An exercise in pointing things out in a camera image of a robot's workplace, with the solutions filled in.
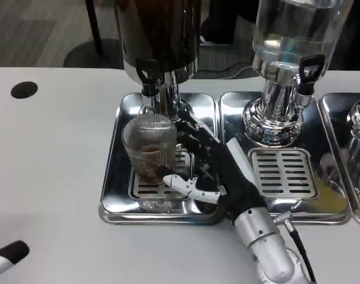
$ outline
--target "slotted grate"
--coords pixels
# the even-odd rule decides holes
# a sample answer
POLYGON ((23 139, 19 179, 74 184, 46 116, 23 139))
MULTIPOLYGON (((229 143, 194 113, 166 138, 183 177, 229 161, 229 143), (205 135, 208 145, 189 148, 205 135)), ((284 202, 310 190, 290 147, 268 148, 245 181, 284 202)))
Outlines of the slotted grate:
POLYGON ((253 149, 250 154, 261 195, 297 199, 316 196, 310 154, 304 149, 253 149))
MULTIPOLYGON (((192 178, 193 171, 193 156, 180 150, 176 152, 176 165, 174 170, 177 172, 185 173, 192 178)), ((170 188, 169 186, 161 183, 159 185, 147 185, 140 183, 138 176, 133 173, 133 182, 130 182, 130 192, 134 198, 142 199, 181 199, 185 198, 184 195, 170 188)))

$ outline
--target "black dot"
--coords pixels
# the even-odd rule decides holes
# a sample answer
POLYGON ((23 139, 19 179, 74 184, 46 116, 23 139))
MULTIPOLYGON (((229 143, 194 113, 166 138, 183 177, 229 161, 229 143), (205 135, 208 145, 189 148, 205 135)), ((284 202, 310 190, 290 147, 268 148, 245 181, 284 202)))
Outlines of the black dot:
POLYGON ((22 82, 12 88, 10 94, 16 99, 26 99, 38 91, 38 85, 34 82, 22 82))

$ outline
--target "black chair base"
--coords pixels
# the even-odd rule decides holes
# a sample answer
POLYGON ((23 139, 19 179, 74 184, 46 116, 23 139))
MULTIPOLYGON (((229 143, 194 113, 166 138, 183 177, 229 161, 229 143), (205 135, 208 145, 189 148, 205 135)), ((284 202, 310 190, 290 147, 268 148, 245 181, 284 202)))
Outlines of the black chair base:
POLYGON ((94 41, 88 41, 75 47, 65 58, 65 68, 108 68, 124 69, 123 54, 119 40, 103 39, 103 55, 95 50, 94 41))

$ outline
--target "clear container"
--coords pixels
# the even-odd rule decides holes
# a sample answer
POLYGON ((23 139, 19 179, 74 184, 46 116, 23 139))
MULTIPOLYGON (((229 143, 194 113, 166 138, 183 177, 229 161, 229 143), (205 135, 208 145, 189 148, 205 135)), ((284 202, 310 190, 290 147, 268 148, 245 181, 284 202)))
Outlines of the clear container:
POLYGON ((174 168, 177 130, 169 118, 160 114, 137 116, 124 127, 122 142, 140 183, 159 184, 163 181, 156 177, 156 169, 174 168))
POLYGON ((353 0, 260 0, 253 48, 269 65, 298 74, 302 57, 324 54, 324 75, 353 0))

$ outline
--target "stainless steel drip tray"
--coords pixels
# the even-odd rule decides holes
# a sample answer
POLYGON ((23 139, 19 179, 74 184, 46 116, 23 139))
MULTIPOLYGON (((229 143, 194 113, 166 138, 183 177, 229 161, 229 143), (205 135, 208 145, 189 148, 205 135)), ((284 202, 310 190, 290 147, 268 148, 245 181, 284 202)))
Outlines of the stainless steel drip tray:
MULTIPOLYGON (((215 134, 218 134, 214 100, 203 93, 182 93, 182 100, 192 108, 215 134)), ((100 217, 113 224, 214 224, 222 214, 215 205, 194 201, 163 184, 147 186, 139 183, 121 141, 124 125, 142 111, 139 93, 125 96, 118 108, 112 143, 99 205, 100 217)), ((197 157, 184 150, 177 151, 177 170, 190 175, 197 157)))
POLYGON ((337 167, 330 179, 343 184, 354 219, 360 224, 360 141, 351 134, 348 114, 360 100, 360 93, 329 93, 318 103, 333 158, 337 167))
POLYGON ((332 156, 326 155, 330 147, 316 102, 304 110, 302 135, 291 148, 262 148, 245 135, 242 122, 244 107, 260 94, 224 94, 218 103, 220 131, 223 142, 236 137, 251 158, 270 213, 275 216, 291 211, 294 221, 303 224, 347 222, 350 213, 344 190, 328 174, 336 164, 332 156))

